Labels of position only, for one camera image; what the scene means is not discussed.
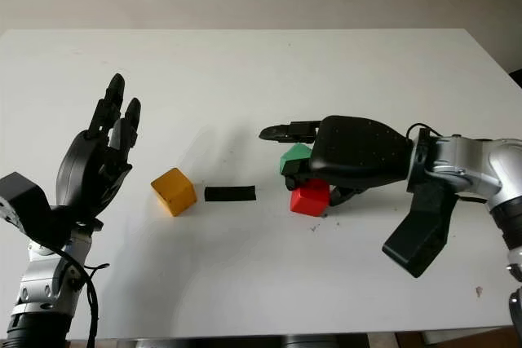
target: toy block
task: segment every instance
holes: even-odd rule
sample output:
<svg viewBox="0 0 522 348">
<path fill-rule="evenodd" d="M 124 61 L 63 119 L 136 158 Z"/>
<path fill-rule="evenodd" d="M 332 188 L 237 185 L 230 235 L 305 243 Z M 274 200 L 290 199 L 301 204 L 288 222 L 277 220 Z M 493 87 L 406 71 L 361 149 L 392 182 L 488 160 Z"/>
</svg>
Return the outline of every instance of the toy block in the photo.
<svg viewBox="0 0 522 348">
<path fill-rule="evenodd" d="M 282 155 L 279 162 L 279 174 L 283 174 L 283 169 L 285 168 L 287 162 L 308 159 L 311 154 L 312 150 L 304 144 L 294 144 L 290 150 Z"/>
<path fill-rule="evenodd" d="M 330 185 L 322 179 L 310 179 L 292 191 L 290 211 L 320 216 L 330 203 Z"/>
<path fill-rule="evenodd" d="M 197 200 L 194 186 L 176 168 L 156 178 L 151 185 L 172 216 L 181 214 Z"/>
</svg>

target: green block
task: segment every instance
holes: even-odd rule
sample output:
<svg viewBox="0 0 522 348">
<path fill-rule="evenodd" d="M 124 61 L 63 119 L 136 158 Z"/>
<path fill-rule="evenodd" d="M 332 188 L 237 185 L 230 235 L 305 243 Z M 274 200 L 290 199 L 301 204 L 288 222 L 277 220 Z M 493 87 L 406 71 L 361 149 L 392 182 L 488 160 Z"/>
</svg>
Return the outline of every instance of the green block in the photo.
<svg viewBox="0 0 522 348">
<path fill-rule="evenodd" d="M 312 154 L 311 148 L 308 148 L 304 144 L 297 143 L 292 146 L 290 150 L 285 152 L 279 162 L 279 174 L 283 172 L 283 167 L 288 161 L 295 161 L 297 159 L 308 159 Z"/>
</svg>

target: red cube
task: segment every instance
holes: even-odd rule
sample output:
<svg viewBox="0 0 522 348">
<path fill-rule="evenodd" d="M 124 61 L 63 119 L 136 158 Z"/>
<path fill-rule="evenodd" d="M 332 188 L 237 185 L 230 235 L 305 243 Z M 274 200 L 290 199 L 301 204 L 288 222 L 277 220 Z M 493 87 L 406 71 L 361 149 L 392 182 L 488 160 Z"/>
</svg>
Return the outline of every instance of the red cube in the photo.
<svg viewBox="0 0 522 348">
<path fill-rule="evenodd" d="M 330 185 L 322 179 L 310 179 L 292 191 L 290 211 L 320 216 L 330 203 Z"/>
</svg>

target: wooden block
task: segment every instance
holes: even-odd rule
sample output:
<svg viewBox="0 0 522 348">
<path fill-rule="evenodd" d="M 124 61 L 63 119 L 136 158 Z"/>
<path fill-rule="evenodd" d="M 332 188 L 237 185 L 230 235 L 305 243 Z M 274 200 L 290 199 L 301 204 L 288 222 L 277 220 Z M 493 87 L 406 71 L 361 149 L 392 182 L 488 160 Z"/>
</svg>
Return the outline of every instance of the wooden block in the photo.
<svg viewBox="0 0 522 348">
<path fill-rule="evenodd" d="M 196 202 L 194 186 L 179 169 L 172 169 L 151 182 L 172 216 L 178 216 Z"/>
</svg>

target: black arm segment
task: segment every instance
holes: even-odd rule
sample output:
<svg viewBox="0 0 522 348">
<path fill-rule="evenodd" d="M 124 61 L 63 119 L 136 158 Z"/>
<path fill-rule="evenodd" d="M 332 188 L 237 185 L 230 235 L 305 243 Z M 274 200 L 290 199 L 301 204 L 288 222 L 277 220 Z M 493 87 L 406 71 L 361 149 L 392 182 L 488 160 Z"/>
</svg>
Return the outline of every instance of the black arm segment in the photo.
<svg viewBox="0 0 522 348">
<path fill-rule="evenodd" d="M 71 319 L 57 313 L 13 315 L 2 348 L 65 348 Z"/>
</svg>

